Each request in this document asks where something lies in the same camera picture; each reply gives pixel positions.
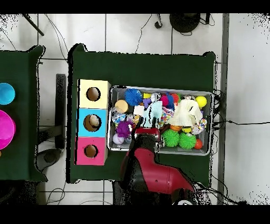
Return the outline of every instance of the purple toy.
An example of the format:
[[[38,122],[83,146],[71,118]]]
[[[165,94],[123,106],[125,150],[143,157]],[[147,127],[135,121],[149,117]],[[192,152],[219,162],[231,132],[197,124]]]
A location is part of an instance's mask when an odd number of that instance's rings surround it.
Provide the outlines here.
[[[152,103],[151,98],[143,99],[142,102],[143,102],[143,104],[144,104],[145,109],[148,107],[148,105],[149,105],[150,103]]]
[[[133,125],[133,122],[131,122],[130,120],[128,120],[126,122],[124,122],[124,121],[119,122],[117,129],[116,129],[117,135],[119,137],[128,138],[129,135],[131,134],[131,130],[130,130],[129,125],[131,125],[131,126]]]

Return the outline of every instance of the blue bowl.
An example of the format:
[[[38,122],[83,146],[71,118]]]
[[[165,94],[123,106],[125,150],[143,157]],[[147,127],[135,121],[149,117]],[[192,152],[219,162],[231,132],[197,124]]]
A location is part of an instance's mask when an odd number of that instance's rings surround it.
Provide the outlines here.
[[[14,88],[10,84],[0,83],[0,105],[10,104],[14,98]]]

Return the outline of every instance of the green spiky ball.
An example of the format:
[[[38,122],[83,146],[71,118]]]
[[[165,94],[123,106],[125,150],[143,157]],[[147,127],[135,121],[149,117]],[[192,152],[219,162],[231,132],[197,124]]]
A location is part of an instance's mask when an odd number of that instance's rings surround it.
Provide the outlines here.
[[[196,145],[195,135],[189,136],[186,133],[181,133],[179,135],[179,145],[185,150],[190,150]]]
[[[175,147],[178,145],[179,137],[180,137],[178,132],[175,132],[172,129],[168,129],[162,134],[162,136],[165,140],[165,145],[167,147]]]

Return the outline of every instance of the yellow ball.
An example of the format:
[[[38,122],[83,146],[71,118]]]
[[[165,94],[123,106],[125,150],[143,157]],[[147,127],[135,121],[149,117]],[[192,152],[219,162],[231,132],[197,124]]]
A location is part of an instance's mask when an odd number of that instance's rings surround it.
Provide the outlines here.
[[[185,133],[190,133],[191,132],[191,127],[182,128],[182,131],[185,132]]]
[[[199,108],[202,108],[202,107],[204,107],[205,105],[206,105],[206,103],[207,103],[207,100],[206,100],[206,98],[205,97],[203,97],[203,96],[198,96],[198,97],[196,97],[196,102],[198,103],[198,105],[199,105]]]

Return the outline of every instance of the red ball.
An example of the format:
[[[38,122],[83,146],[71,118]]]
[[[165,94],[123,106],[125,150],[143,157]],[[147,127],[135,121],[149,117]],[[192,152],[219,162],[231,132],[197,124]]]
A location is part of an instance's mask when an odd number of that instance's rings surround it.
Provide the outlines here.
[[[197,139],[194,148],[197,150],[200,150],[202,146],[203,146],[203,142],[200,139]]]

